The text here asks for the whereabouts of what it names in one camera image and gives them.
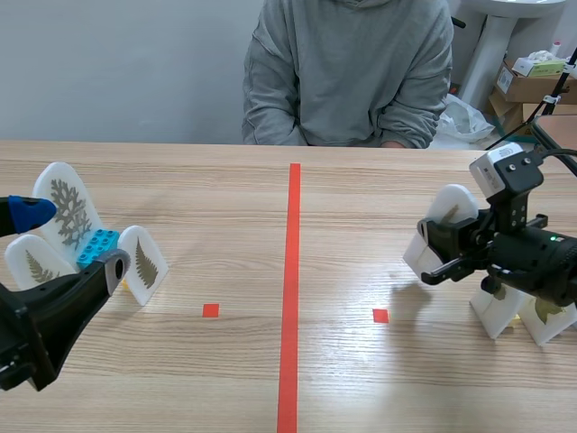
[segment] wooden table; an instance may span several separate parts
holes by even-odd
[[[150,229],[170,272],[139,309],[118,290],[57,382],[0,396],[2,432],[271,433],[277,428],[289,164],[302,164],[298,431],[575,431],[577,331],[538,348],[489,340],[481,276],[428,288],[401,261],[435,193],[477,152],[0,143],[0,195],[71,163],[103,220]],[[556,161],[532,213],[577,235],[577,183]],[[0,246],[4,250],[8,239]],[[5,265],[2,281],[11,283]],[[221,317],[201,317],[220,303]],[[388,325],[372,309],[389,309]]]

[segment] white card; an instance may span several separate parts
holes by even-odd
[[[479,203],[464,186],[447,185],[436,195],[435,201],[426,213],[436,223],[458,223],[467,218],[479,216]],[[419,233],[416,233],[408,246],[403,260],[420,278],[423,272],[431,272],[443,265]]]
[[[118,239],[118,248],[130,255],[131,265],[124,279],[138,303],[150,300],[169,271],[159,247],[144,227],[128,227]]]
[[[519,316],[537,345],[544,345],[577,321],[577,308],[571,304],[562,309],[532,298],[519,311]]]
[[[92,233],[104,228],[84,182],[66,162],[53,162],[36,180],[32,194],[56,205],[56,216],[41,232],[64,259],[75,264]]]
[[[503,284],[495,295],[478,289],[471,299],[471,305],[489,337],[495,339],[530,298],[522,291]]]
[[[76,273],[70,263],[36,235],[22,235],[14,239],[6,248],[4,257],[20,290]]]

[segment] person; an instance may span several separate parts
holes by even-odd
[[[265,0],[245,61],[243,140],[426,148],[452,40],[446,0]]]

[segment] blue lego brick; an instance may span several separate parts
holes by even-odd
[[[82,250],[76,264],[80,269],[86,268],[100,254],[118,247],[120,234],[114,230],[96,230],[88,245]]]

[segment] white sink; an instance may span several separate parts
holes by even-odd
[[[486,15],[503,18],[540,18],[565,0],[463,0],[464,5]]]
[[[487,22],[459,97],[482,110],[497,79],[517,21],[520,18],[541,18],[564,3],[565,0],[463,0],[464,5],[486,14]]]

